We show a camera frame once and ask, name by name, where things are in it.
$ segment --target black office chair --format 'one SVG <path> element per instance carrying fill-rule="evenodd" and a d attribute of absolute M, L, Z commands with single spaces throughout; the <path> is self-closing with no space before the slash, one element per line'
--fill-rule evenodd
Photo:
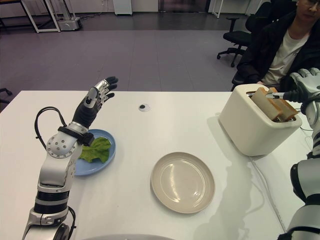
<path fill-rule="evenodd" d="M 274 4 L 272 5 L 272 9 L 269 15 L 270 22 L 277 21 L 283 16 L 295 11 L 297 8 L 296 4 L 297 2 L 291 1 L 291 0 L 274 1 Z M 236 72 L 231 82 L 233 84 L 231 91 L 233 91 L 236 86 L 244 84 L 245 79 L 239 74 L 239 72 Z"/>
<path fill-rule="evenodd" d="M 0 88 L 0 93 L 2 93 L 2 92 L 6 92 L 6 94 L 8 94 L 9 96 L 12 95 L 12 92 L 9 91 L 9 90 L 6 89 L 6 88 Z M 9 104 L 10 101 L 3 100 L 3 99 L 0 98 L 0 103 L 2 103 L 2 104 Z"/>
<path fill-rule="evenodd" d="M 226 51 L 219 52 L 216 58 L 219 60 L 222 54 L 234 54 L 234 58 L 231 63 L 231 67 L 233 68 L 235 66 L 235 60 L 237 56 L 243 55 L 245 53 L 245 50 L 241 48 L 248 47 L 251 44 L 254 35 L 258 34 L 258 31 L 261 30 L 262 27 L 270 23 L 269 15 L 271 9 L 272 3 L 264 2 L 255 14 L 248 17 L 248 19 L 245 22 L 245 27 L 250 32 L 234 31 L 236 20 L 238 20 L 239 17 L 227 17 L 226 19 L 231 20 L 231 24 L 229 32 L 225 33 L 223 35 L 223 38 L 233 43 L 234 45 L 238 45 L 238 47 L 229 47 Z"/>

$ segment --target power cord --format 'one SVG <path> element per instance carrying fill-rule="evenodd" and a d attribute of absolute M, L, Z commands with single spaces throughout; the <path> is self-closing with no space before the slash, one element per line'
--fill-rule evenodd
<path fill-rule="evenodd" d="M 273 197 L 271 195 L 267 178 L 265 177 L 263 172 L 260 170 L 260 168 L 256 165 L 255 161 L 250 156 L 249 156 L 249 158 L 250 158 L 250 161 L 251 161 L 251 163 L 253 165 L 253 168 L 257 172 L 260 180 L 262 181 L 262 184 L 263 184 L 263 186 L 264 186 L 264 188 L 266 190 L 266 195 L 268 197 L 268 200 L 269 200 L 269 202 L 270 202 L 270 204 L 271 204 L 271 206 L 273 208 L 273 211 L 274 211 L 276 217 L 278 218 L 278 221 L 279 221 L 279 223 L 281 225 L 281 228 L 282 228 L 283 232 L 286 233 L 287 232 L 286 231 L 286 226 L 285 226 L 285 224 L 284 224 L 284 222 L 283 222 L 283 220 L 282 220 L 282 218 L 280 216 L 279 210 L 277 209 L 277 206 L 276 206 L 276 204 L 274 202 L 274 199 L 273 199 Z"/>
<path fill-rule="evenodd" d="M 104 11 L 104 6 L 106 5 L 106 12 L 109 11 L 109 2 L 108 0 L 101 0 L 101 5 L 102 5 L 102 9 L 101 9 L 101 12 L 99 13 L 94 13 L 94 14 L 90 14 L 90 15 L 85 15 L 85 16 L 81 16 L 80 18 L 82 20 L 86 20 L 86 19 L 91 19 L 91 18 L 94 18 L 96 16 L 100 16 L 103 14 L 103 11 Z"/>
<path fill-rule="evenodd" d="M 300 108 L 295 108 L 295 110 L 297 110 L 299 113 L 301 113 L 301 109 Z M 305 129 L 302 126 L 300 126 L 300 129 L 303 131 L 313 131 L 312 129 Z"/>
<path fill-rule="evenodd" d="M 76 229 L 77 226 L 75 226 L 76 225 L 76 212 L 75 212 L 75 210 L 73 210 L 72 207 L 70 207 L 70 206 L 68 206 L 68 210 L 71 213 L 72 218 L 73 218 L 72 225 L 71 225 L 70 232 L 69 232 L 69 236 L 68 236 L 68 240 L 69 240 L 72 236 L 72 233 L 74 232 L 74 229 Z"/>
<path fill-rule="evenodd" d="M 64 127 L 67 126 L 65 120 L 64 120 L 64 117 L 62 116 L 61 112 L 54 106 L 46 106 L 44 108 L 42 108 L 36 115 L 35 117 L 35 121 L 34 121 L 34 130 L 35 130 L 35 134 L 36 134 L 36 139 L 39 139 L 39 141 L 41 142 L 42 146 L 44 147 L 44 149 L 46 149 L 46 144 L 44 142 L 44 140 L 42 139 L 41 135 L 40 135 L 40 132 L 39 132 L 39 127 L 38 127 L 38 118 L 39 116 L 44 113 L 45 111 L 48 111 L 48 110 L 54 110 L 56 111 L 58 114 L 59 114 L 59 117 L 60 117 L 60 121 L 62 123 L 62 125 Z"/>

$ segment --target green lettuce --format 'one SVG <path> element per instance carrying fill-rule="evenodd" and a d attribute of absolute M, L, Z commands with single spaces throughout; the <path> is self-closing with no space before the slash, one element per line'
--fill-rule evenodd
<path fill-rule="evenodd" d="M 92 163 L 94 159 L 100 159 L 102 163 L 105 163 L 109 158 L 109 148 L 111 146 L 110 141 L 104 137 L 96 138 L 91 146 L 83 146 L 80 159 Z"/>

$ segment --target black cable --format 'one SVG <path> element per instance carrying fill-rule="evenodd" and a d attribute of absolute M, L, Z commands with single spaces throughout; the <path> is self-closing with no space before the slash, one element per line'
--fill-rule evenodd
<path fill-rule="evenodd" d="M 300 127 L 300 129 L 304 130 L 304 131 L 313 131 L 312 129 L 304 129 L 302 127 Z"/>
<path fill-rule="evenodd" d="M 295 110 L 297 110 L 298 112 L 301 112 L 300 108 L 295 108 Z M 304 129 L 302 126 L 300 127 L 300 129 L 304 131 L 313 131 L 312 129 Z"/>
<path fill-rule="evenodd" d="M 69 232 L 69 236 L 68 236 L 68 240 L 69 240 L 71 238 L 71 236 L 72 236 L 72 233 L 74 232 L 74 229 L 77 228 L 77 226 L 75 226 L 75 224 L 76 224 L 76 212 L 75 212 L 75 210 L 73 210 L 70 206 L 68 206 L 68 210 L 71 213 L 72 218 L 73 218 L 72 225 L 71 225 L 70 232 Z"/>
<path fill-rule="evenodd" d="M 43 141 L 43 139 L 42 139 L 42 137 L 41 137 L 41 135 L 40 135 L 40 132 L 39 132 L 38 118 L 39 118 L 39 116 L 40 116 L 43 112 L 48 111 L 48 110 L 54 110 L 54 111 L 56 111 L 56 112 L 59 114 L 60 121 L 61 121 L 62 125 L 63 125 L 64 127 L 67 126 L 67 124 L 66 124 L 66 122 L 65 122 L 65 120 L 64 120 L 64 117 L 62 116 L 61 112 L 60 112 L 56 107 L 54 107 L 54 106 L 46 106 L 46 107 L 42 108 L 42 109 L 37 113 L 37 115 L 36 115 L 36 117 L 35 117 L 35 121 L 34 121 L 34 131 L 35 131 L 35 134 L 36 134 L 36 137 L 35 137 L 35 138 L 40 140 L 40 142 L 41 142 L 42 146 L 44 147 L 44 149 L 46 149 L 46 144 L 45 144 L 45 142 Z"/>

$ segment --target beige ceramic plate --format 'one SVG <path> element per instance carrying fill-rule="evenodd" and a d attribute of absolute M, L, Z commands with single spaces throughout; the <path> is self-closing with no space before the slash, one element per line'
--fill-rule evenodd
<path fill-rule="evenodd" d="M 203 210 L 215 193 L 214 178 L 206 164 L 184 152 L 162 157 L 153 168 L 151 185 L 166 207 L 182 214 Z"/>

